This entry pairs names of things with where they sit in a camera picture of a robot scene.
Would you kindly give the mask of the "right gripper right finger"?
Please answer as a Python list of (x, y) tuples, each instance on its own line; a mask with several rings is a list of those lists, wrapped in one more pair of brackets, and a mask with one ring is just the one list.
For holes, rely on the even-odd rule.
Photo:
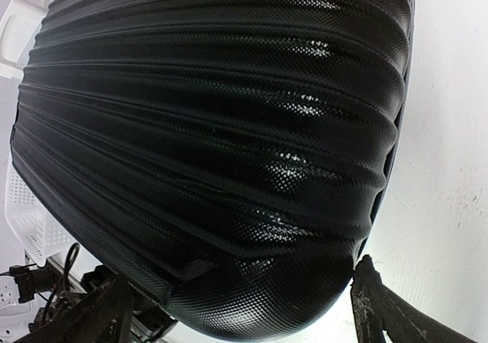
[(365, 255), (355, 267), (350, 297), (357, 339), (362, 343), (468, 343), (465, 335), (420, 312), (385, 286)]

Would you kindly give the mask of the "black ribbed hard-shell suitcase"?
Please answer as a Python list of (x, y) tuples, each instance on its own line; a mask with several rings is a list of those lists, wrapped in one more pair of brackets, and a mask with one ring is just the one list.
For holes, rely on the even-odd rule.
[(186, 326), (266, 341), (321, 318), (368, 238), (414, 0), (53, 0), (13, 166)]

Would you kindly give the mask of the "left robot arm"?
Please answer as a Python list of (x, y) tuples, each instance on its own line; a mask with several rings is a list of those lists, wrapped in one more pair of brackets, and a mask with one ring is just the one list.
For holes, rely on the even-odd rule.
[(53, 270), (33, 269), (29, 265), (12, 266), (1, 274), (11, 277), (23, 304), (36, 294), (51, 292), (39, 321), (19, 342), (126, 342), (130, 333), (131, 314), (117, 299), (124, 280), (109, 277), (87, 293), (71, 291), (69, 272), (80, 250), (74, 243), (66, 256), (59, 280)]

